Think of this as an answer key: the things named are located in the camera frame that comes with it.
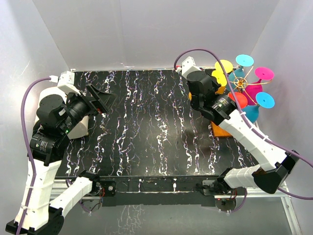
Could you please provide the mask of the orange wine glass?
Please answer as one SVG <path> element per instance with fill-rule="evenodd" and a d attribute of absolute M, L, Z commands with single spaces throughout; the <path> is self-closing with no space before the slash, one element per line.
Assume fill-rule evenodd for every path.
<path fill-rule="evenodd" d="M 225 87 L 221 84 L 202 84 L 202 83 L 189 83 L 188 98 L 190 101 L 196 100 L 202 96 L 204 100 L 212 100 L 217 95 L 224 92 Z"/>

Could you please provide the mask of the yellow wine glass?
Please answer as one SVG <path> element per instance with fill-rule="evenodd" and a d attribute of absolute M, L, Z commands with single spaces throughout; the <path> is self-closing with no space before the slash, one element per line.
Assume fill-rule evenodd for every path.
<path fill-rule="evenodd" d="M 221 63 L 224 67 L 224 70 L 226 73 L 230 73 L 233 71 L 233 65 L 228 60 L 221 60 Z M 211 76 L 215 77 L 217 79 L 217 82 L 222 86 L 225 87 L 227 85 L 227 80 L 225 77 L 225 74 L 223 72 L 223 69 L 219 62 L 216 62 L 214 65 L 215 69 L 212 71 Z"/>

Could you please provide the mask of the red wine glass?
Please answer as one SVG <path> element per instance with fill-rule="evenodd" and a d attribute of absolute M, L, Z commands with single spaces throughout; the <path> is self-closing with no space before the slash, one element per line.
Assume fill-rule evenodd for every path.
<path fill-rule="evenodd" d="M 228 93 L 228 97 L 235 101 L 234 95 L 231 92 Z M 242 93 L 235 92 L 235 97 L 237 98 L 241 109 L 245 108 L 248 105 L 247 98 Z"/>

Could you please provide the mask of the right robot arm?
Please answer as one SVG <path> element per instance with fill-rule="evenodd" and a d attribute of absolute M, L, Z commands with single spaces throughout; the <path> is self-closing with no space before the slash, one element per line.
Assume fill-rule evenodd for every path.
<path fill-rule="evenodd" d="M 245 123 L 235 102 L 226 94 L 217 94 L 221 85 L 215 77 L 202 70 L 184 76 L 191 97 L 191 107 L 214 124 L 227 131 L 258 162 L 248 168 L 227 168 L 205 189 L 230 194 L 235 188 L 260 188 L 274 194 L 291 173 L 298 159 L 285 150 L 260 138 L 261 131 L 253 132 L 251 122 Z"/>

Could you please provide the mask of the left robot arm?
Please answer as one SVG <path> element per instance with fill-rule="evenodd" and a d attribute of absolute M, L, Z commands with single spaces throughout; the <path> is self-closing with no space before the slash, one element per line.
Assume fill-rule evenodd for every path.
<path fill-rule="evenodd" d="M 86 116 L 107 113 L 116 94 L 87 85 L 86 96 L 74 86 L 66 86 L 66 99 L 49 94 L 36 111 L 38 121 L 28 144 L 28 176 L 24 196 L 15 219 L 6 224 L 6 232 L 19 235 L 57 235 L 69 211 L 87 194 L 100 192 L 99 175 L 83 171 L 57 198 L 51 200 L 56 173 L 69 145 L 68 134 Z"/>

